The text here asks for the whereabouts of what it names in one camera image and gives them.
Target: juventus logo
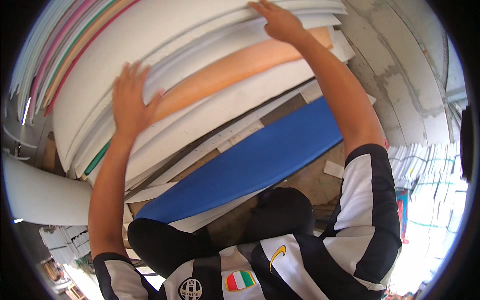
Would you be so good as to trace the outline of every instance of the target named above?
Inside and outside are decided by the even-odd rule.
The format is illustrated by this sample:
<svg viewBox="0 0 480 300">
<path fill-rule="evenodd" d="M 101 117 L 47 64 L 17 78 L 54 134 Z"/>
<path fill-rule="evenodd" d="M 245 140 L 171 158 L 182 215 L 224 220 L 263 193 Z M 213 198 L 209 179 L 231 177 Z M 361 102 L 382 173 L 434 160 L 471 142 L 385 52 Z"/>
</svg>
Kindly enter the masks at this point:
<svg viewBox="0 0 480 300">
<path fill-rule="evenodd" d="M 184 300 L 199 300 L 202 296 L 202 284 L 195 278 L 187 278 L 179 286 L 179 295 Z"/>
</svg>

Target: hand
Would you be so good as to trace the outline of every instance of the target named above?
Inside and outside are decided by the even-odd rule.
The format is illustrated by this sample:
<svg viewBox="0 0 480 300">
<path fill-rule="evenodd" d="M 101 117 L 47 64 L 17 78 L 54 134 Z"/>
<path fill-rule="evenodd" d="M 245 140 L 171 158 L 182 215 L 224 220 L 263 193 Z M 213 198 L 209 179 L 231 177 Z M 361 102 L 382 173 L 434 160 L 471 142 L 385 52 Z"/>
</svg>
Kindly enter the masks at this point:
<svg viewBox="0 0 480 300">
<path fill-rule="evenodd" d="M 117 125 L 117 134 L 132 142 L 149 126 L 165 93 L 165 90 L 158 92 L 146 106 L 142 94 L 151 67 L 148 66 L 137 74 L 139 68 L 140 62 L 133 65 L 126 63 L 113 85 L 113 118 Z"/>
<path fill-rule="evenodd" d="M 267 19 L 265 31 L 276 40 L 295 45 L 310 35 L 296 16 L 269 1 L 248 2 L 248 5 Z"/>
</svg>

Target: stack of surfboards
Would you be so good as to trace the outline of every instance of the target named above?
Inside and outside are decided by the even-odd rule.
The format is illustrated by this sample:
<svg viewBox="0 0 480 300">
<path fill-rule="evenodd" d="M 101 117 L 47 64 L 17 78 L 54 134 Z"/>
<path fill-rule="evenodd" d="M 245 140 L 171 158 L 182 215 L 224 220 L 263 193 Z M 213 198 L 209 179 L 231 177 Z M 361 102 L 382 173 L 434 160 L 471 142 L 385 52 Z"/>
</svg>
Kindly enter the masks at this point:
<svg viewBox="0 0 480 300">
<path fill-rule="evenodd" d="M 342 62 L 355 55 L 343 34 L 334 30 L 340 25 L 334 14 L 346 14 L 341 1 L 276 3 L 298 16 Z M 61 10 L 64 17 L 54 19 L 50 11 Z M 86 179 L 91 185 L 115 132 L 112 83 L 124 62 L 139 60 L 153 66 L 144 87 L 145 103 L 161 88 L 167 91 L 165 97 L 193 95 L 189 105 L 170 114 L 162 112 L 167 116 L 154 120 L 138 137 L 127 168 L 126 192 L 185 146 L 254 110 L 228 131 L 225 128 L 205 140 L 149 186 L 168 183 L 163 187 L 166 191 L 175 184 L 169 181 L 176 175 L 301 91 L 263 103 L 313 77 L 296 51 L 270 39 L 265 24 L 245 0 L 78 0 L 69 4 L 55 0 L 31 35 L 47 27 L 48 34 L 25 44 L 11 91 L 21 95 L 19 115 L 28 99 L 31 116 L 42 107 L 53 112 L 63 169 L 71 178 Z M 32 52 L 38 55 L 27 55 Z M 195 93 L 189 86 L 192 82 L 198 89 Z M 131 201 L 152 196 L 143 195 Z"/>
</svg>

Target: concrete wall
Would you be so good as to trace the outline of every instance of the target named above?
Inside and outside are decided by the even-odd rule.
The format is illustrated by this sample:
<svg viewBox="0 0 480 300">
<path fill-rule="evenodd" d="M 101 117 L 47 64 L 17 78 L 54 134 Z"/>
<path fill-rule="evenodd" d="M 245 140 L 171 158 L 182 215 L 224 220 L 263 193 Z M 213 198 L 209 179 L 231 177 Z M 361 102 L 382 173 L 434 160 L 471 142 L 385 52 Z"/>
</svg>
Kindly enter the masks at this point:
<svg viewBox="0 0 480 300">
<path fill-rule="evenodd" d="M 415 22 L 408 22 L 400 11 L 399 15 L 394 10 L 394 7 L 398 10 L 398 6 L 390 0 L 347 0 L 344 3 L 348 16 L 339 16 L 341 30 L 357 53 L 348 66 L 367 93 L 377 98 L 374 108 L 389 143 L 449 143 L 442 97 L 444 89 L 437 63 L 425 55 L 423 43 L 419 44 L 416 39 L 419 34 L 413 28 Z M 422 15 L 428 20 L 434 17 L 415 9 L 409 11 L 420 14 L 410 14 L 413 20 Z M 422 34 L 426 35 L 428 27 L 422 28 Z M 432 28 L 436 34 L 429 45 L 437 49 L 438 45 L 443 45 L 437 40 L 442 35 L 438 27 Z M 439 59 L 440 56 L 435 53 L 435 57 Z"/>
</svg>

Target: sleeve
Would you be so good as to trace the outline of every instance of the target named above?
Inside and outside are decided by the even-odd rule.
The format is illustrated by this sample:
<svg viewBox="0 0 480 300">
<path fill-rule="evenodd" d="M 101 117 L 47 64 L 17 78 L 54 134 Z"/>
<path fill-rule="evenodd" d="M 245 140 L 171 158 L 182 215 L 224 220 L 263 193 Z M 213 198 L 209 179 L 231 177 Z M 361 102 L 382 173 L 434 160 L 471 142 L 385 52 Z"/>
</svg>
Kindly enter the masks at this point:
<svg viewBox="0 0 480 300">
<path fill-rule="evenodd" d="M 387 151 L 376 144 L 347 158 L 340 198 L 322 235 L 335 262 L 368 289 L 386 287 L 400 254 L 400 221 Z"/>
<path fill-rule="evenodd" d="M 93 263 L 105 300 L 151 300 L 158 293 L 123 255 L 99 254 Z"/>
</svg>

